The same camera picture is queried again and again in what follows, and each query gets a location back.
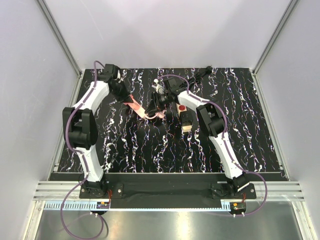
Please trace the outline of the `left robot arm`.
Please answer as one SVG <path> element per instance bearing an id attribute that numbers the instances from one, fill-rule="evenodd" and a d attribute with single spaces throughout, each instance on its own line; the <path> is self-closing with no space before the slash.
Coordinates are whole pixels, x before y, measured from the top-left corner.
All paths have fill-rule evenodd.
<path id="1" fill-rule="evenodd" d="M 120 103 L 132 103 L 133 99 L 118 66 L 105 64 L 102 73 L 98 74 L 97 64 L 101 63 L 94 61 L 93 81 L 88 90 L 72 107 L 63 109 L 62 120 L 67 147 L 77 154 L 84 171 L 84 180 L 79 185 L 85 192 L 103 198 L 109 191 L 96 150 L 98 127 L 95 113 L 109 94 Z"/>

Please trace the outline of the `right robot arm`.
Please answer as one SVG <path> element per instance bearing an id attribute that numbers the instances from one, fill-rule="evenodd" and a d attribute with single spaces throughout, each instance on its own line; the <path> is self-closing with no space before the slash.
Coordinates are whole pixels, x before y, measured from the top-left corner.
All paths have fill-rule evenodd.
<path id="1" fill-rule="evenodd" d="M 217 103 L 192 93 L 190 87 L 201 80 L 200 76 L 193 76 L 190 79 L 174 74 L 166 76 L 167 79 L 156 78 L 153 81 L 155 92 L 151 94 L 146 114 L 158 114 L 171 103 L 184 105 L 194 111 L 200 130 L 213 143 L 223 165 L 227 184 L 216 196 L 239 198 L 244 194 L 249 180 L 231 146 L 227 133 L 228 121 L 224 111 Z"/>

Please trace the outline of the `black cube plug adapter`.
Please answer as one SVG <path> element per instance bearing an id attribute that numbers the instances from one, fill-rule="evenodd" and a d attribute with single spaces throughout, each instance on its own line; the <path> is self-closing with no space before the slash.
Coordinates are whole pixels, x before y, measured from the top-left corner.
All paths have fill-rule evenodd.
<path id="1" fill-rule="evenodd" d="M 181 111 L 179 114 L 179 118 L 182 127 L 193 125 L 193 115 L 189 110 Z"/>

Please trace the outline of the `pink power strip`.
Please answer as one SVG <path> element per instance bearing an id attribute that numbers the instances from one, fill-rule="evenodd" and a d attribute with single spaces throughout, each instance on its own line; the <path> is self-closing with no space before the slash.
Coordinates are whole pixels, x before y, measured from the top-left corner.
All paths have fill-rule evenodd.
<path id="1" fill-rule="evenodd" d="M 132 98 L 132 102 L 124 102 L 124 104 L 129 106 L 140 118 L 147 118 L 145 109 L 134 98 Z"/>

